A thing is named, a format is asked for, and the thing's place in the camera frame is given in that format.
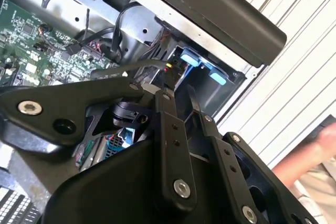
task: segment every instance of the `white corrugated wall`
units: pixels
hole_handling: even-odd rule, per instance
[[[219,123],[274,167],[336,111],[336,0],[248,0],[288,37],[275,62]]]

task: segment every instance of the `black cover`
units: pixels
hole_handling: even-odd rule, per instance
[[[164,0],[255,67],[269,65],[287,37],[245,0]]]

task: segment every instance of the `silver screw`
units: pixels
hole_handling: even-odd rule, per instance
[[[130,84],[130,88],[131,89],[134,89],[134,90],[138,90],[139,88],[137,87],[137,85],[134,85],[134,84]]]
[[[42,107],[39,103],[33,101],[23,101],[17,106],[22,114],[38,115],[42,112]]]
[[[163,97],[165,97],[167,100],[170,100],[170,97],[167,94],[163,94]]]
[[[174,182],[174,190],[180,195],[182,198],[189,198],[191,191],[189,185],[181,179],[175,180]]]
[[[244,214],[245,218],[250,223],[252,223],[252,224],[256,224],[257,223],[257,216],[256,216],[256,214],[248,206],[243,206],[243,214]]]
[[[307,218],[306,218],[306,219],[304,219],[304,220],[306,221],[307,224],[313,224],[313,222],[311,222],[310,219],[307,219]]]
[[[208,121],[208,122],[211,122],[212,121],[212,118],[208,115],[205,116],[205,119]]]
[[[238,136],[233,135],[232,138],[233,138],[234,141],[236,141],[238,143],[240,142],[240,138]]]

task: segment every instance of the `blue tab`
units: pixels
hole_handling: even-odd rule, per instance
[[[181,53],[181,59],[186,61],[188,64],[190,64],[193,67],[197,67],[199,65],[199,57],[191,52],[188,49],[184,49]]]
[[[215,68],[211,70],[209,76],[222,86],[226,83],[226,76]]]

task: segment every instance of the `motherboard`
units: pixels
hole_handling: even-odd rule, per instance
[[[0,4],[0,87],[86,81],[95,69],[115,67],[96,47],[68,54],[63,48],[74,39],[50,27],[41,36],[42,20],[8,0]]]

